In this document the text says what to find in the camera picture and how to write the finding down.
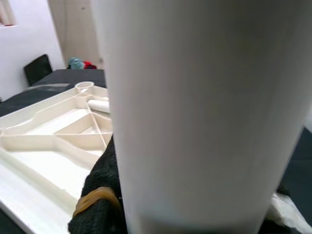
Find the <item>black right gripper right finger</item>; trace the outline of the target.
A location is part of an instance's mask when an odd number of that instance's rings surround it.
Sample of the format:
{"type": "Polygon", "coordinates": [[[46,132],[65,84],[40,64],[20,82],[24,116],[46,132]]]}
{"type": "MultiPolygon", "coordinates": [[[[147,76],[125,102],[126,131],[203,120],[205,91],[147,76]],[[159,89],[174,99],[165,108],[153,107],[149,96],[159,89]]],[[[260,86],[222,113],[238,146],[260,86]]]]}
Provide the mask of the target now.
{"type": "Polygon", "coordinates": [[[262,234],[310,234],[312,232],[312,226],[303,217],[283,183],[278,185],[272,196],[260,232],[262,234]]]}

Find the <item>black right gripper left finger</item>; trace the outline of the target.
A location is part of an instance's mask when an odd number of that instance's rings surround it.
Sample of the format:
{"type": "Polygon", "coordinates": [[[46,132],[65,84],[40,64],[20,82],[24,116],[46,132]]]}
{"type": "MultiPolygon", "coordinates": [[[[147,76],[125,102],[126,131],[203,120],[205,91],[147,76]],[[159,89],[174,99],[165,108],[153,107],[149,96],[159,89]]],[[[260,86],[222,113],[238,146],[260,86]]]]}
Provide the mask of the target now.
{"type": "MultiPolygon", "coordinates": [[[[86,177],[81,197],[100,187],[112,189],[120,205],[123,204],[113,137],[86,177]]],[[[71,234],[126,234],[124,209],[108,199],[99,199],[72,217],[68,231],[71,234]]]]}

